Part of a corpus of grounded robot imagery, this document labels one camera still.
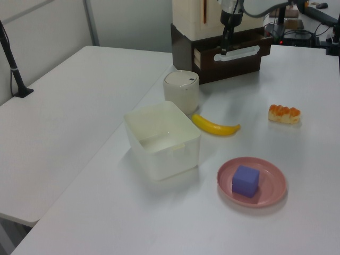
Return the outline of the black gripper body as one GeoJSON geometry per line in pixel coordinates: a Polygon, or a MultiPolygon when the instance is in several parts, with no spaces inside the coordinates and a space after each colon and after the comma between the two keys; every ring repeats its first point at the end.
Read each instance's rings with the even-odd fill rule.
{"type": "Polygon", "coordinates": [[[234,13],[226,12],[224,10],[221,11],[220,21],[224,25],[224,28],[227,30],[232,30],[235,27],[239,26],[242,22],[243,11],[236,10],[234,13]]]}

